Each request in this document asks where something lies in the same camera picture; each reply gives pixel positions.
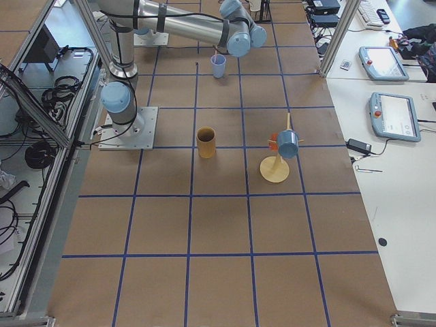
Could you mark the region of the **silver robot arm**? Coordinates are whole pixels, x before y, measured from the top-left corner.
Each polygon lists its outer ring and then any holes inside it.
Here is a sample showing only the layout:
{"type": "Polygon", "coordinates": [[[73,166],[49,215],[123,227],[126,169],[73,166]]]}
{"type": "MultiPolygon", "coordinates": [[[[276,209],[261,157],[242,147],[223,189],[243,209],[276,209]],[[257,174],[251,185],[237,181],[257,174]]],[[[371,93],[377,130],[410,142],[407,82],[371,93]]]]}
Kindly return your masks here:
{"type": "Polygon", "coordinates": [[[264,45],[265,29],[250,17],[240,1],[224,1],[220,17],[188,12],[154,1],[98,1],[110,23],[110,73],[130,80],[138,73],[134,61],[135,41],[140,46],[163,46],[171,34],[225,48],[233,57],[243,57],[264,45]]]}
{"type": "Polygon", "coordinates": [[[142,39],[151,39],[160,35],[160,32],[156,32],[149,28],[134,29],[134,33],[142,39]]]}

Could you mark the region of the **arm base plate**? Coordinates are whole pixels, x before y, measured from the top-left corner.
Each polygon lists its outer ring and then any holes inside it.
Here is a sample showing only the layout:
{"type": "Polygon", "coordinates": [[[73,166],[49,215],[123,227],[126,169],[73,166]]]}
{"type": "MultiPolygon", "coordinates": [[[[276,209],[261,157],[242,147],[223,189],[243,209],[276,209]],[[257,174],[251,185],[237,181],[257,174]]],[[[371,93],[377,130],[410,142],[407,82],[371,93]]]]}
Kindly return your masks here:
{"type": "Polygon", "coordinates": [[[117,125],[112,122],[113,114],[108,113],[105,124],[111,127],[103,129],[98,147],[105,151],[152,150],[157,115],[157,106],[141,106],[133,125],[117,125]]]}
{"type": "Polygon", "coordinates": [[[159,47],[159,46],[167,46],[169,41],[168,33],[161,33],[158,37],[154,37],[151,39],[142,39],[134,34],[134,46],[135,47],[159,47]]]}

